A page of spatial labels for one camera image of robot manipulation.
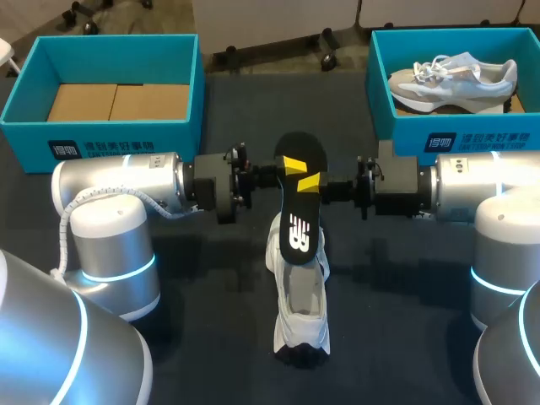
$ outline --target teal cardboard box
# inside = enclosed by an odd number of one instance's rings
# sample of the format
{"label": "teal cardboard box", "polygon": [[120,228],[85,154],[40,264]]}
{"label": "teal cardboard box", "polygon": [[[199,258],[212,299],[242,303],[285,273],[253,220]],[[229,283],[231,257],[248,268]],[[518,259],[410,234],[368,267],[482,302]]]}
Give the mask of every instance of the teal cardboard box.
{"label": "teal cardboard box", "polygon": [[[524,113],[397,114],[387,84],[390,74],[412,68],[414,62],[466,51],[482,62],[516,61]],[[418,156],[421,165],[432,165],[439,153],[540,149],[538,67],[540,43],[526,28],[376,31],[366,78],[375,132],[381,140],[394,140],[397,155]]]}
{"label": "teal cardboard box", "polygon": [[[61,84],[189,85],[185,119],[47,121]],[[26,173],[52,173],[65,159],[116,154],[177,152],[189,161],[199,150],[203,104],[197,35],[40,37],[0,125]]]}

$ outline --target dark table surface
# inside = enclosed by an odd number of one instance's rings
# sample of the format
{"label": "dark table surface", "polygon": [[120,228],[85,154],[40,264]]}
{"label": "dark table surface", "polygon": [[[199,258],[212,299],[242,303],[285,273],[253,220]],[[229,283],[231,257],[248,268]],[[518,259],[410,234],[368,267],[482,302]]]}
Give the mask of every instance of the dark table surface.
{"label": "dark table surface", "polygon": [[[332,173],[376,154],[358,73],[210,77],[202,152],[245,141],[272,158],[287,131],[313,132]],[[13,80],[0,80],[0,105]],[[214,213],[150,221],[162,299],[135,323],[154,358],[151,404],[475,404],[478,339],[468,315],[473,230],[398,217],[362,221],[352,203],[321,208],[331,277],[332,354],[313,370],[273,357],[278,314],[264,266],[278,190],[253,196],[236,224]],[[0,134],[0,247],[48,271],[58,260],[50,176],[25,175]],[[70,267],[77,266],[72,252]]]}

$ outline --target logo on box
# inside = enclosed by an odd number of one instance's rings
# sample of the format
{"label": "logo on box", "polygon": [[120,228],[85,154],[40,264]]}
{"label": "logo on box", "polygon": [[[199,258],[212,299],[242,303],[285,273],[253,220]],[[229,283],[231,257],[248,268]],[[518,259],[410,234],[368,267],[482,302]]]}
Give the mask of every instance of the logo on box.
{"label": "logo on box", "polygon": [[424,152],[450,152],[455,140],[455,132],[432,132],[428,136],[428,142],[425,144]]}
{"label": "logo on box", "polygon": [[81,153],[75,141],[49,141],[52,155],[56,160],[80,159]]}

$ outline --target chair leg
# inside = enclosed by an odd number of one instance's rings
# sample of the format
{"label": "chair leg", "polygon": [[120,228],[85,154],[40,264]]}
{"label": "chair leg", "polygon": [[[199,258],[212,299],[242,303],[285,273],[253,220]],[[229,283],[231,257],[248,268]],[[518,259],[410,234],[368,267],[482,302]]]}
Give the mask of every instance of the chair leg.
{"label": "chair leg", "polygon": [[14,70],[15,72],[17,72],[17,74],[20,74],[20,69],[19,69],[19,67],[17,66],[17,63],[15,63],[13,59],[9,59],[9,60],[8,60],[8,63],[9,63],[9,65],[11,65],[11,67],[13,68],[13,70]]}

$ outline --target white sneaker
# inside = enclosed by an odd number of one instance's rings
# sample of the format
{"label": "white sneaker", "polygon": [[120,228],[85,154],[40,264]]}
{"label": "white sneaker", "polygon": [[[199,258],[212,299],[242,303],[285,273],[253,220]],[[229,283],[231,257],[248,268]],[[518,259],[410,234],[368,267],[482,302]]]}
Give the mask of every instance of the white sneaker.
{"label": "white sneaker", "polygon": [[330,354],[327,295],[324,288],[330,269],[324,252],[324,234],[321,228],[315,260],[304,266],[292,266],[285,262],[279,250],[280,218],[281,213],[272,222],[266,251],[267,268],[274,273],[278,286],[279,314],[273,351],[278,354],[282,348],[290,348],[296,352],[289,354],[289,360],[294,361],[296,357],[312,363],[311,359],[306,359],[308,352],[320,353],[322,349],[326,355]]}
{"label": "white sneaker", "polygon": [[388,85],[397,101],[419,112],[457,105],[472,113],[503,113],[516,90],[517,64],[511,59],[504,65],[482,63],[468,52],[440,55],[393,73]]}

